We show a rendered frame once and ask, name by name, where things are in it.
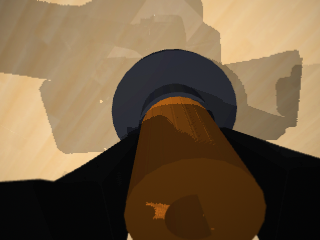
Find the orange-brown knob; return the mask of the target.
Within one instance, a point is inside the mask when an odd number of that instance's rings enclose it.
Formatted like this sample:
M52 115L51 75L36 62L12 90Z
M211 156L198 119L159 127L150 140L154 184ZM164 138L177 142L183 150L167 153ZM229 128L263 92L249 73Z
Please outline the orange-brown knob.
M253 240L266 202L199 102L169 97L140 130L124 212L133 240Z

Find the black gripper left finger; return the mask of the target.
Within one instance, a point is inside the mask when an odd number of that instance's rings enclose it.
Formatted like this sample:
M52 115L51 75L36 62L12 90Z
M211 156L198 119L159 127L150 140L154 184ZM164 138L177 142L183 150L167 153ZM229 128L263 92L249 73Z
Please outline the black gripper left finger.
M139 134L58 178L0 181L0 240L127 240Z

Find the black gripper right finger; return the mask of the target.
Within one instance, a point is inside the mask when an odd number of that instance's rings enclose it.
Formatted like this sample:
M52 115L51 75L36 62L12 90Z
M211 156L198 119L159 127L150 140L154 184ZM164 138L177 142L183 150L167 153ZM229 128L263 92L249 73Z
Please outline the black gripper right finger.
M259 240L320 240L320 158L219 128L263 192Z

